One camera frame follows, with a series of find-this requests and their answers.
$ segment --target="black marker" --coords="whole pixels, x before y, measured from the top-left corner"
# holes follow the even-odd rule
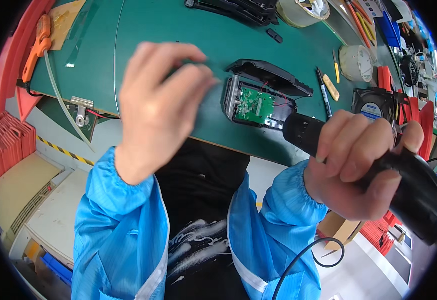
[[[320,89],[322,90],[323,101],[325,102],[325,111],[327,112],[327,120],[332,117],[332,110],[330,109],[330,103],[328,102],[327,91],[325,91],[325,85],[323,84],[322,76],[320,70],[315,70],[317,73],[318,84],[320,85]]]

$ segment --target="green circuit board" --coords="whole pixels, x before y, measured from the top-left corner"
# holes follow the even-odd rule
[[[239,99],[235,114],[237,119],[264,124],[274,112],[275,96],[269,93],[242,87]]]

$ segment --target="green workbench mat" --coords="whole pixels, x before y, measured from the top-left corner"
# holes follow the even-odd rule
[[[50,52],[52,69],[64,99],[72,96],[89,99],[96,109],[117,113],[113,56],[121,5],[122,1],[87,1],[81,11],[82,18],[77,18],[62,50]],[[240,58],[264,60],[285,69],[314,90],[313,97],[297,101],[299,113],[326,120],[314,70],[318,66],[330,78],[335,78],[332,48],[338,52],[342,43],[322,22],[301,29],[279,22],[277,26],[249,27],[222,15],[189,9],[183,1],[125,1],[115,53],[117,94],[127,61],[138,43],[147,40],[195,44],[209,57],[207,65],[221,83],[211,89],[200,105],[192,136],[283,165],[295,164],[299,160],[298,149],[286,142],[280,131],[232,123],[222,109],[225,82],[232,75],[224,69]],[[265,32],[267,28],[280,34],[283,43],[270,38]],[[369,86],[365,82],[348,81],[342,75],[340,84],[335,81],[334,84],[340,99],[331,101],[333,112],[350,110],[353,89]],[[31,86],[33,90],[53,95],[43,59],[36,65]]]

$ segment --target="hand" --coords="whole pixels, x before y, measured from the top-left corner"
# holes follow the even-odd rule
[[[385,119],[370,124],[361,114],[337,111],[323,126],[316,158],[310,158],[304,171],[307,192],[346,219],[379,219],[390,206],[402,179],[400,174],[394,170],[378,173],[365,193],[351,183],[363,177],[387,150],[400,153],[406,147],[417,153],[422,142],[420,124],[411,121],[398,147],[392,150],[392,130]]]
[[[206,56],[194,45],[143,42],[128,62],[119,94],[123,141],[115,150],[115,168],[128,184],[141,183],[173,157],[217,82],[202,64],[180,67],[184,59]],[[165,79],[173,67],[180,68]]]

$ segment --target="black t-shirt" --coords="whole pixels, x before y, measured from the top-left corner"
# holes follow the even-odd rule
[[[165,299],[248,299],[227,239],[227,212],[250,157],[187,140],[156,172],[170,220]]]

